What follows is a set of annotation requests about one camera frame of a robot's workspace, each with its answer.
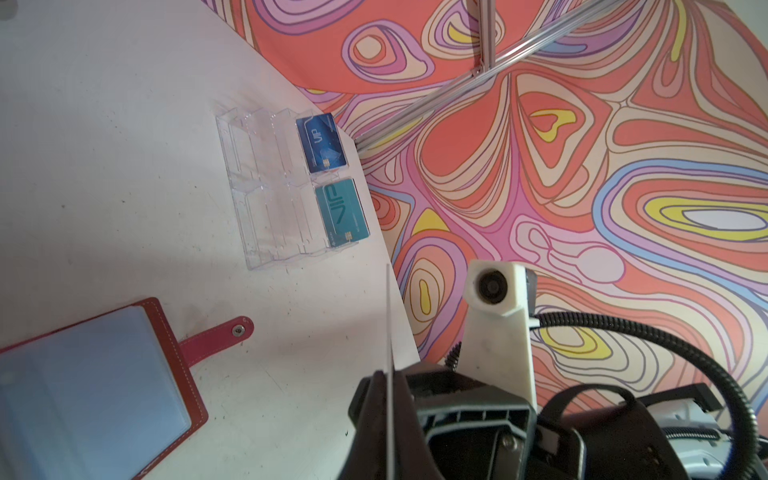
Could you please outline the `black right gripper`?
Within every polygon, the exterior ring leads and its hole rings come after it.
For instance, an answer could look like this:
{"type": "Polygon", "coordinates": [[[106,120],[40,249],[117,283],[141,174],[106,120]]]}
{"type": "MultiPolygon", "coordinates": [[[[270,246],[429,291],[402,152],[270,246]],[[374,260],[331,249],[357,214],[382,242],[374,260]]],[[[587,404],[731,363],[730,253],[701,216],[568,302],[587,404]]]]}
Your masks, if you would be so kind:
{"type": "Polygon", "coordinates": [[[440,366],[363,378],[339,479],[582,479],[586,446],[524,399],[440,366]]]}

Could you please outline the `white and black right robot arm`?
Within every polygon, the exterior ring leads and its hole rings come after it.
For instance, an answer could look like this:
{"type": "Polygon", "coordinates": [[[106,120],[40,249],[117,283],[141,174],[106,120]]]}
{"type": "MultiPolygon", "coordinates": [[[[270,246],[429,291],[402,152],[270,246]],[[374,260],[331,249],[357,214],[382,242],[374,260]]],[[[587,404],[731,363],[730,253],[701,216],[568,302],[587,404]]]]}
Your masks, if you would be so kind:
{"type": "Polygon", "coordinates": [[[415,365],[359,383],[344,479],[763,479],[756,419],[736,382],[684,340],[605,315],[472,308],[456,368],[415,365]],[[571,414],[580,384],[534,405],[530,333],[587,327],[656,344],[705,383],[571,414]]]}

